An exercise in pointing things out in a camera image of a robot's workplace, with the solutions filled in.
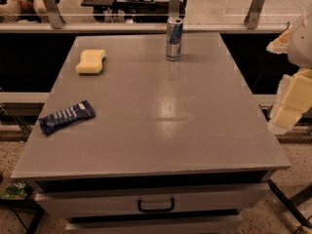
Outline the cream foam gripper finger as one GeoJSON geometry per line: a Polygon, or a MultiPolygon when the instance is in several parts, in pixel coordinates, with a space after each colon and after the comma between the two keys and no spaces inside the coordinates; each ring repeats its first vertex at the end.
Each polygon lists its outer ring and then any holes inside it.
{"type": "Polygon", "coordinates": [[[293,76],[285,74],[269,115],[268,130],[274,135],[287,133],[311,107],[312,70],[299,69],[293,76]]]}
{"type": "Polygon", "coordinates": [[[286,54],[289,48],[291,30],[285,30],[279,37],[270,42],[266,47],[266,51],[272,54],[286,54]]]}

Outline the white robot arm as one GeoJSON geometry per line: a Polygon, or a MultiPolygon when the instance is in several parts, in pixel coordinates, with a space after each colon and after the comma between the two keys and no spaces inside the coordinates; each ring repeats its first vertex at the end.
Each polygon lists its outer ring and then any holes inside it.
{"type": "Polygon", "coordinates": [[[268,130],[283,135],[312,107],[312,4],[266,50],[287,54],[288,61],[298,67],[294,75],[283,75],[269,115],[268,130]]]}

